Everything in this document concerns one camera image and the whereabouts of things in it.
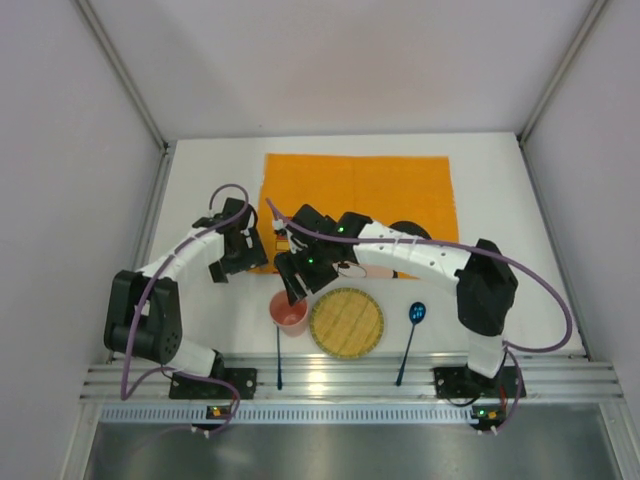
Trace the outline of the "pink plastic cup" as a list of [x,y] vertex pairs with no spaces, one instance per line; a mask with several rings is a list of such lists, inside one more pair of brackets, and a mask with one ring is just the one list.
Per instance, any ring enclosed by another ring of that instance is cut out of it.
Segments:
[[289,337],[298,337],[307,329],[309,305],[305,299],[290,305],[287,292],[282,290],[272,297],[269,314],[282,333]]

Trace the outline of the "orange cartoon mouse placemat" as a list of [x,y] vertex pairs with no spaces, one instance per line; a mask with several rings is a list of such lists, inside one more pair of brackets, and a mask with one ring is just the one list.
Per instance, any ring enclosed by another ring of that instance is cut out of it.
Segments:
[[267,154],[257,229],[273,260],[288,245],[272,227],[268,201],[287,217],[309,204],[335,220],[357,212],[388,226],[416,224],[433,239],[459,239],[447,157]]

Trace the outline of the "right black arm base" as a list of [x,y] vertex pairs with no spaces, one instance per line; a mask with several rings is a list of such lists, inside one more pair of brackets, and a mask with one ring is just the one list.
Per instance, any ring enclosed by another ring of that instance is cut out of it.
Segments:
[[433,370],[436,397],[443,400],[508,399],[527,395],[515,366],[504,366],[494,378],[486,378],[466,366],[443,366]]

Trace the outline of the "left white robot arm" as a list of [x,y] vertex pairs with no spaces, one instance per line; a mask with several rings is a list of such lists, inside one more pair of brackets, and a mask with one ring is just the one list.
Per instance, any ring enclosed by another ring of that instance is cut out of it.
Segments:
[[184,336],[180,289],[202,273],[226,283],[231,275],[266,265],[255,223],[247,201],[228,198],[220,212],[198,219],[157,261],[118,272],[107,309],[106,348],[190,375],[223,377],[223,355]]

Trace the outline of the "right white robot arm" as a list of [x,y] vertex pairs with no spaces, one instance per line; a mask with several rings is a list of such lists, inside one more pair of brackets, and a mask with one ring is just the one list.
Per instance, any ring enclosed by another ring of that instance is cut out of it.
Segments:
[[480,240],[468,247],[425,239],[366,215],[323,216],[308,204],[292,218],[272,212],[276,232],[289,249],[276,254],[289,304],[300,303],[337,279],[340,263],[382,267],[439,286],[456,300],[457,318],[467,330],[467,367],[487,379],[505,358],[503,331],[518,282],[496,245]]

